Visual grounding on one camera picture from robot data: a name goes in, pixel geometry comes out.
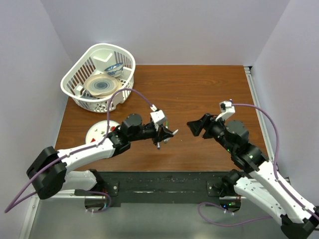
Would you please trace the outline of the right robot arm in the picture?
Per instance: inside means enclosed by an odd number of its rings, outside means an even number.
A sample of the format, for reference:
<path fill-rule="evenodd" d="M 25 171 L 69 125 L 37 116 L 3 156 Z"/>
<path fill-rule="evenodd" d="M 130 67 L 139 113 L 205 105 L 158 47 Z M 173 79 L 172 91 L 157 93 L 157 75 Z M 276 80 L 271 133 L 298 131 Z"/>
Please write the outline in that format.
<path fill-rule="evenodd" d="M 238 120 L 226 123 L 216 115 L 205 114 L 187 122 L 194 136 L 215 139 L 239 168 L 231 170 L 213 188 L 220 197 L 238 194 L 267 212 L 289 239 L 306 239 L 319 225 L 318 207 L 305 200 L 278 173 L 262 151 L 249 141 L 249 132 Z"/>

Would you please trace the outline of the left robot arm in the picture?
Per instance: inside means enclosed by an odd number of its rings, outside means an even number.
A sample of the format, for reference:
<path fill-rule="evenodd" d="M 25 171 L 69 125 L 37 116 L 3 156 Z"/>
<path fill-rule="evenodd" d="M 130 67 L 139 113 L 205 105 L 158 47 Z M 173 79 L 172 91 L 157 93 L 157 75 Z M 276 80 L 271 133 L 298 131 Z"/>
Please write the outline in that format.
<path fill-rule="evenodd" d="M 130 114 L 100 141 L 59 151 L 52 146 L 46 147 L 26 174 L 42 200 L 69 189 L 87 190 L 91 195 L 99 195 L 104 183 L 98 173 L 93 170 L 81 173 L 77 168 L 122 154 L 130 149 L 133 141 L 151 139 L 154 145 L 159 146 L 160 142 L 176 134 L 164 125 L 165 122 L 162 111 L 151 113 L 148 124 L 142 123 L 139 114 Z"/>

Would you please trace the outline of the white green pen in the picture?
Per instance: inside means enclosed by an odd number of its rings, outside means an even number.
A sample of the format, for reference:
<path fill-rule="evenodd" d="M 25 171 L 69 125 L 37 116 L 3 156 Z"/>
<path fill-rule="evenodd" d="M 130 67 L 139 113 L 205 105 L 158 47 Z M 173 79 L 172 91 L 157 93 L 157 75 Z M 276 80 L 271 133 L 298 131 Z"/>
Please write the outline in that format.
<path fill-rule="evenodd" d="M 168 121 L 166 121 L 165 123 L 165 128 L 168 129 Z"/>

